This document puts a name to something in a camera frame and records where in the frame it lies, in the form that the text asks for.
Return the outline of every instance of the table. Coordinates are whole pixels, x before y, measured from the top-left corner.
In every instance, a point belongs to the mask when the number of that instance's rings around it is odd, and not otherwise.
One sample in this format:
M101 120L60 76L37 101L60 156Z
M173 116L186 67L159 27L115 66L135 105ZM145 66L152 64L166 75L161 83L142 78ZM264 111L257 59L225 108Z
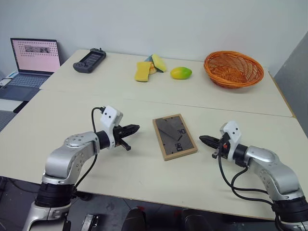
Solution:
M129 152L122 147L100 152L95 167L79 186L81 191L274 218L267 204L247 202L232 194L220 175L218 161L211 157L213 149L198 139L200 135L220 137L221 125L235 119L243 134L242 143L276 152L296 172L303 190L308 192L308 156L303 153L308 141L295 118L48 90L41 90L0 133L0 175L40 183L47 156L66 137L92 130L91 109L107 104L123 112L121 125L139 124L141 128L125 138L132 147ZM199 151L165 162L152 119L177 113L182 114ZM99 115L95 114L97 129ZM229 180L242 170L227 161L223 165ZM253 173L240 177L237 186L264 188ZM266 199L266 195L253 192L244 195Z
M164 59L165 73L149 76L149 82L137 82L134 76L137 62L145 56L107 53L106 59L91 73L73 69L89 51L76 51L42 86L41 89L93 94L114 95L125 99L147 102L216 108L268 115L292 116L288 106L265 69L263 80L250 88L228 90L215 85L207 76L203 62ZM190 68L188 80L175 80L170 71L178 66Z

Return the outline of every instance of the wicker basket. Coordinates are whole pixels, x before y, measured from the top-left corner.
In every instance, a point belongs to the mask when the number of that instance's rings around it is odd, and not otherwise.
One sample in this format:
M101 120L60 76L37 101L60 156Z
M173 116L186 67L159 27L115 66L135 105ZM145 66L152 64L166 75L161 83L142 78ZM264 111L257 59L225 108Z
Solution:
M204 68L211 80L224 88L252 86L264 76L263 68L256 60L235 51L209 54Z

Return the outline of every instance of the remote controller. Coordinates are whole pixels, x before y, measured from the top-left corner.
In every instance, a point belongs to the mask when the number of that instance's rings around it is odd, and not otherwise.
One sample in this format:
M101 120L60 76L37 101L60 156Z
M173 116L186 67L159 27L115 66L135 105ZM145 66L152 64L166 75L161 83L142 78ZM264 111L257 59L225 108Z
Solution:
M91 73L104 58L106 58L106 52L101 48L92 48L78 63L73 64L73 68L81 73Z

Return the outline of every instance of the cable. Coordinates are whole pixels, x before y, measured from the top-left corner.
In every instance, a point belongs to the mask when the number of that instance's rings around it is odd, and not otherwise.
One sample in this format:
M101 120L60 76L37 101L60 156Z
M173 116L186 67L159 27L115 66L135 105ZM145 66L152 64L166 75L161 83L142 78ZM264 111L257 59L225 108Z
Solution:
M126 200L124 198L122 198L123 201L125 202L125 204L129 207L129 209L131 210L131 207L129 206L129 204L126 202Z
M2 228L7 231L6 227L0 222L0 225L2 226Z
M21 191L27 192L27 193L38 193L35 191L31 191L31 190L27 190L27 189L22 189L21 187L19 187L12 179L8 178L8 180L12 183L12 185L14 185L16 188L20 189Z
M242 199L244 199L244 200L247 200L247 201L260 201L260 202L267 203L267 204L269 204L269 205L273 205L273 203L270 202L270 201L263 200L263 199L258 199L258 198L249 198L249 197L241 196L241 195L239 195L239 194L235 191L235 189L234 189L234 182L235 182L236 178L238 178L240 175L242 175L243 173L245 173L247 170L248 170L248 167L246 167L244 170L240 171L239 173L237 173L237 174L233 177L233 179L232 179L232 181L231 181L231 186L232 186L231 189L232 189L232 192L233 192L236 196L238 196L238 197L240 197L240 198L242 198Z
M92 126L93 126L94 132L96 132L95 123L94 123L94 111L95 110L101 110L101 108L100 107L94 107L91 111L91 120L92 120Z
M219 144L219 150L221 150L221 149L222 149L222 143ZM232 186L232 185L228 182L228 180L227 180L227 178L226 178L226 176L225 176L225 174L224 174L224 172L223 172L222 164L221 164L221 154L218 154L218 164L219 164L219 169L220 169L222 178L225 180L226 184L227 184L230 188L234 188L235 190L238 190L238 191L259 192L259 193L262 192L262 193L268 194L267 191L262 190L262 189L245 189L245 188L237 188L237 187Z
M222 142L219 143L218 164L219 164L219 169L220 169L221 175L222 175L223 179L225 180L226 184L228 184L228 185L231 187L232 192L233 192L237 197L239 197L239 198L241 198L241 199L244 199L244 200L247 200L247 201L259 201L259 202L264 202L264 203L267 203L267 204L269 204L269 205L272 206L273 203L270 202L270 201L263 200L263 199L258 199L258 198L249 198L249 197L241 196L241 195L239 195L239 194L235 191L235 190L237 190L236 187L234 187L233 184L230 184L230 183L228 182L228 180L227 180L227 178L226 178L226 176L225 176L225 174L224 174L224 172L223 172L222 164L221 164L221 150L222 150ZM240 176L241 174L243 174L243 173L246 172L246 171L247 171L247 170L245 169L245 170L242 170L241 172L239 172L238 174L236 174L236 175L233 177L233 179L232 179L232 183L234 183L234 180L235 180L238 176ZM256 190L257 190L257 192L259 192L258 189L249 189L248 191L252 191L252 190L253 190L253 191L256 191Z
M100 110L101 112L104 111L105 108L103 107L94 107L91 111L91 120L92 120L92 126L93 126L93 131L96 132L96 128L95 128L95 123L94 123L94 111L95 110ZM83 179L87 176L87 174L92 170L93 166L95 165L95 162L97 160L97 155L95 155L94 160L91 164L91 166L89 167L89 169L86 171L85 174L83 174L83 176L79 179L79 181L76 183L75 188L78 187L78 185L83 181Z
M2 197L3 197L4 191L5 191L6 183L7 183L7 180L5 180L4 177L1 177L0 185L3 185L3 186L2 186L3 189L0 190L0 192L1 192L1 195L0 195L0 203L1 203L1 199L2 199Z
M20 228L20 229L23 228L22 226L16 225L16 222L13 222L13 221L8 220L8 219L6 219L6 218L0 218L0 220L9 222L9 223L11 223L12 225L14 225L14 226L17 227L17 228Z
M277 213L276 214L276 217L275 217L275 226L276 226L276 229L279 230L279 231L283 231L283 229L279 226L279 223L280 223L280 220L279 220L279 216Z

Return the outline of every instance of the yellow sponge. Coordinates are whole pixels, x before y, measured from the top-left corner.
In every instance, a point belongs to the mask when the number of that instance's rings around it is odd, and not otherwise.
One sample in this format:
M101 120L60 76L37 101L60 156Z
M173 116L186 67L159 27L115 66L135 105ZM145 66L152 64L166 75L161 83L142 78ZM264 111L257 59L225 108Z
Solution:
M159 69L162 72L167 71L166 64L157 54L152 54L152 60L153 60L154 66L157 69Z
M150 62L138 62L137 72L135 74L135 80L140 82L147 82L150 71Z

